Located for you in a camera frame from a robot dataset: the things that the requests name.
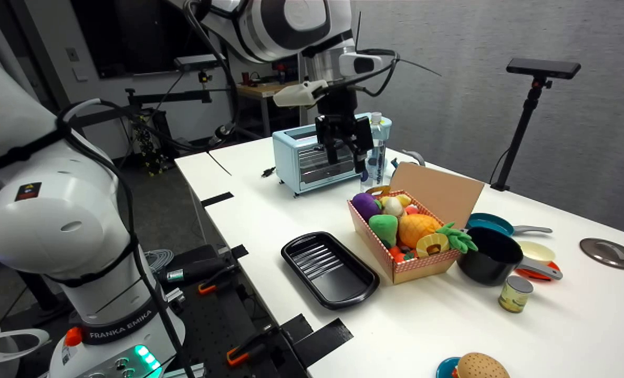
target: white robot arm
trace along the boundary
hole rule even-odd
[[[379,64],[352,50],[348,0],[214,0],[201,23],[249,61],[305,52],[313,78],[328,82]],[[354,98],[337,95],[337,105],[319,109],[352,120]],[[0,70],[0,262],[52,277],[79,315],[79,337],[56,345],[51,378],[122,373],[122,364],[144,376],[184,339],[182,321],[151,294],[154,275],[119,219],[122,182],[106,163],[77,132],[56,129],[56,116]]]

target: blue pan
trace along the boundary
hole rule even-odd
[[[553,233],[547,227],[534,227],[534,224],[510,224],[509,220],[487,214],[487,211],[475,211],[467,220],[467,228],[491,228],[502,234],[520,234],[520,233]]]

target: frying pan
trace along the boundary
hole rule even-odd
[[[527,239],[519,239],[517,243],[522,249],[522,255],[539,261],[541,265],[547,265],[556,259],[556,253],[541,243],[527,242]]]
[[[487,211],[475,211],[467,220],[467,228],[491,228],[502,234],[520,234],[520,233],[553,233],[547,227],[535,227],[535,224],[510,224],[509,220],[487,214]]]
[[[491,228],[470,228],[469,234],[478,246],[478,252],[461,253],[458,266],[470,279],[484,285],[499,285],[512,269],[527,269],[550,279],[560,279],[562,273],[558,269],[550,269],[537,261],[522,255],[519,243]]]

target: toy fruit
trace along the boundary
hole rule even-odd
[[[398,219],[398,242],[415,249],[418,239],[434,233],[438,227],[438,220],[428,214],[404,214]]]
[[[370,220],[373,214],[379,211],[377,201],[368,193],[357,193],[351,203],[363,220]]]
[[[478,249],[470,234],[455,228],[454,223],[447,223],[438,228],[450,239],[450,247],[458,249],[460,253]]]
[[[386,243],[386,247],[393,247],[397,243],[397,217],[373,214],[370,219],[370,228],[377,234],[379,242]]]
[[[450,249],[450,239],[442,233],[428,233],[418,239],[415,253],[420,259]]]
[[[383,199],[383,211],[398,217],[400,214],[400,201],[397,198]]]
[[[409,196],[395,196],[400,203],[400,207],[406,207],[408,203],[412,203],[412,198]]]
[[[406,214],[420,214],[421,209],[420,209],[415,203],[408,203],[408,205],[404,207],[404,211],[406,211]]]
[[[390,247],[390,255],[395,262],[404,262],[404,252],[397,246]]]

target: cardboard box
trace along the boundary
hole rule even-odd
[[[464,228],[464,223],[472,211],[480,196],[480,188],[483,182],[478,181],[425,168],[418,163],[398,163],[390,179],[390,191],[408,193],[421,209],[434,217],[441,224],[454,223],[458,228]],[[348,209],[354,231],[368,243],[370,252],[375,255],[375,261],[379,262],[379,266],[393,284],[446,273],[460,255],[455,249],[450,249],[420,261],[395,262],[390,259],[390,252],[371,233],[370,224],[358,217],[351,201]]]

